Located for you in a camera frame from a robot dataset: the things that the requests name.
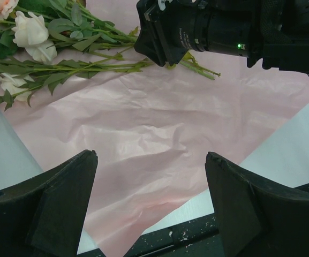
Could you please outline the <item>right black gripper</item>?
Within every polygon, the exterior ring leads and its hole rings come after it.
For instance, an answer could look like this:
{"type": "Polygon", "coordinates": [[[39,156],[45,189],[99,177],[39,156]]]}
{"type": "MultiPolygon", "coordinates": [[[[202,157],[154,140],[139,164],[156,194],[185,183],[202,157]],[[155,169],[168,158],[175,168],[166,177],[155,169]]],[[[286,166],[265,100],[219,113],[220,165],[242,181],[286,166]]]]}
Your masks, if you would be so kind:
{"type": "Polygon", "coordinates": [[[158,66],[179,63],[189,50],[249,57],[251,21],[213,1],[138,1],[134,49],[158,66]]]}

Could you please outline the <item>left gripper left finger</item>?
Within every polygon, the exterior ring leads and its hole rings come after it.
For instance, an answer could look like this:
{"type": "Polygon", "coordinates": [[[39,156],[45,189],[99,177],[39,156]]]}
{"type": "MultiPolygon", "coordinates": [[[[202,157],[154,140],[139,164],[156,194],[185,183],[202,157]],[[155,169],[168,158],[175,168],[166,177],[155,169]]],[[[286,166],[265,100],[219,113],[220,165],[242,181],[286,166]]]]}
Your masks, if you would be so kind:
{"type": "Polygon", "coordinates": [[[0,190],[0,256],[77,256],[98,164],[84,150],[0,190]]]}

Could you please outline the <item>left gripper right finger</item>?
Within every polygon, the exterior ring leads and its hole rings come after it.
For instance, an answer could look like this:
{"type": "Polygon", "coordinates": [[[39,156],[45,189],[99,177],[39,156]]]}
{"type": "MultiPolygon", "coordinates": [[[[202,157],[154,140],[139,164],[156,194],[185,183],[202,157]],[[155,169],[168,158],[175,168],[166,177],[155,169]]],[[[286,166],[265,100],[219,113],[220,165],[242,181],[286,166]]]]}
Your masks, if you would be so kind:
{"type": "Polygon", "coordinates": [[[309,183],[288,187],[213,152],[205,170],[226,256],[309,256],[309,183]]]}

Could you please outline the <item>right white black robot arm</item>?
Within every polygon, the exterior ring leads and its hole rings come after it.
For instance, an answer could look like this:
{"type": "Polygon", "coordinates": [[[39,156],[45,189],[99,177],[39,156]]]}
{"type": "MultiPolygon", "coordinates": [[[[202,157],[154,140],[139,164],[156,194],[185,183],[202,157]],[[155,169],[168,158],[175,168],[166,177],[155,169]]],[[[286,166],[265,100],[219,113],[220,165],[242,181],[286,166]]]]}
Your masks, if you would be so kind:
{"type": "Polygon", "coordinates": [[[309,76],[309,1],[139,1],[136,52],[158,66],[189,51],[309,76]]]}

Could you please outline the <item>pink artificial flower bunch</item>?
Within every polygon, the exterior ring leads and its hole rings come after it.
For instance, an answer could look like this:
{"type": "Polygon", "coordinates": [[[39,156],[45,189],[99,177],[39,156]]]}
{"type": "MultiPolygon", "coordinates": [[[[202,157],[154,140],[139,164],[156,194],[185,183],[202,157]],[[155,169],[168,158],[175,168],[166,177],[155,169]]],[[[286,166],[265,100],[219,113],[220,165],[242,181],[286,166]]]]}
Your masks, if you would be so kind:
{"type": "Polygon", "coordinates": [[[29,102],[42,88],[53,92],[72,76],[134,73],[152,66],[128,63],[138,30],[128,34],[100,20],[85,1],[0,1],[0,104],[29,102]]]}

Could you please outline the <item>pink tissue paper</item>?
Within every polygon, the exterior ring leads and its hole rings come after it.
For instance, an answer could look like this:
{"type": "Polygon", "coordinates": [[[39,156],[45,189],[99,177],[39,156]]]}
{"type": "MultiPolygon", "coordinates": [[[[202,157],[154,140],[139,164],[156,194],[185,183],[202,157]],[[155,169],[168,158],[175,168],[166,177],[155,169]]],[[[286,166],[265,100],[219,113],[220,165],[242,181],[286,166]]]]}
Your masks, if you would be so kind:
{"type": "Polygon", "coordinates": [[[240,163],[309,103],[309,77],[195,53],[220,77],[179,66],[71,78],[6,111],[43,170],[84,149],[99,164],[79,252],[121,256],[142,233],[212,213],[205,159],[240,163]]]}

